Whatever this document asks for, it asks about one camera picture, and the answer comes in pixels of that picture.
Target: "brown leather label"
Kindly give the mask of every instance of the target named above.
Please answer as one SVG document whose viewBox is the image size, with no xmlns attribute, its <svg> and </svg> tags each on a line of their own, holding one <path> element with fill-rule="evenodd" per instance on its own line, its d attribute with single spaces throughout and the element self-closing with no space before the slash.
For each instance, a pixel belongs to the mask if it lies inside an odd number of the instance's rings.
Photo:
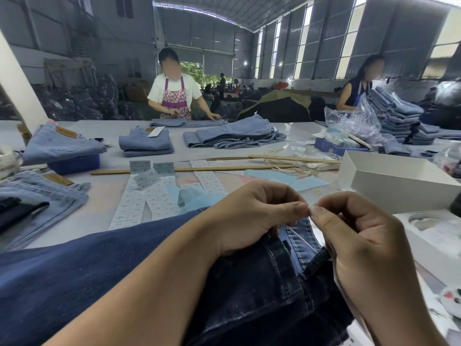
<svg viewBox="0 0 461 346">
<path fill-rule="evenodd" d="M 63 186 L 69 186 L 74 184 L 71 180 L 65 178 L 64 176 L 58 175 L 57 173 L 48 173 L 43 175 L 43 177 L 51 182 L 55 182 Z"/>
<path fill-rule="evenodd" d="M 56 126 L 56 132 L 60 133 L 64 136 L 71 137 L 71 138 L 77 138 L 77 133 L 71 130 L 67 130 L 63 127 Z"/>
</svg>

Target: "white box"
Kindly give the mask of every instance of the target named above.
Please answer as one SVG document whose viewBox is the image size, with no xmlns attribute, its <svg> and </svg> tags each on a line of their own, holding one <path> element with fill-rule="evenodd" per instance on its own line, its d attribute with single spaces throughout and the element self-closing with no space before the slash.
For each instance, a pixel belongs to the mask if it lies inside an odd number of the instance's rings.
<svg viewBox="0 0 461 346">
<path fill-rule="evenodd" d="M 391 214 L 447 209 L 461 185 L 425 159 L 346 151 L 338 182 Z"/>
<path fill-rule="evenodd" d="M 445 285 L 461 287 L 461 219 L 448 210 L 396 214 L 416 262 Z"/>
</svg>

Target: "blue plastic bin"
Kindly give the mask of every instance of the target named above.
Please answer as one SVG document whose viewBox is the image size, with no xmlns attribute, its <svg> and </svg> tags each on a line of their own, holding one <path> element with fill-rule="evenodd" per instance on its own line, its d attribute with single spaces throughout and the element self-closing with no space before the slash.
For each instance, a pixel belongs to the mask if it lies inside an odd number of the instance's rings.
<svg viewBox="0 0 461 346">
<path fill-rule="evenodd" d="M 66 160 L 53 161 L 48 166 L 55 173 L 67 175 L 70 173 L 83 173 L 85 171 L 96 170 L 100 167 L 99 154 L 78 156 Z"/>
<path fill-rule="evenodd" d="M 343 148 L 338 147 L 337 145 L 327 141 L 324 138 L 317 137 L 315 138 L 314 147 L 325 153 L 333 153 L 336 155 L 343 156 L 346 150 L 354 150 L 358 152 L 368 152 L 368 148 Z"/>
</svg>

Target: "floral apron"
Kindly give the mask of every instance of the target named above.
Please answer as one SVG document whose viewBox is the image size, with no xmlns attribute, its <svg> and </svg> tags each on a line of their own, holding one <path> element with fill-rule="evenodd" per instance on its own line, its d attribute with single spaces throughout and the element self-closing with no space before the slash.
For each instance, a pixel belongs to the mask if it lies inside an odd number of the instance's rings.
<svg viewBox="0 0 461 346">
<path fill-rule="evenodd" d="M 179 115 L 162 113 L 160 119 L 177 119 L 183 117 L 186 121 L 191 121 L 190 110 L 187 107 L 187 91 L 184 88 L 184 80 L 181 77 L 181 91 L 168 91 L 168 79 L 165 80 L 165 91 L 163 91 L 162 105 L 166 108 L 176 108 Z"/>
</svg>

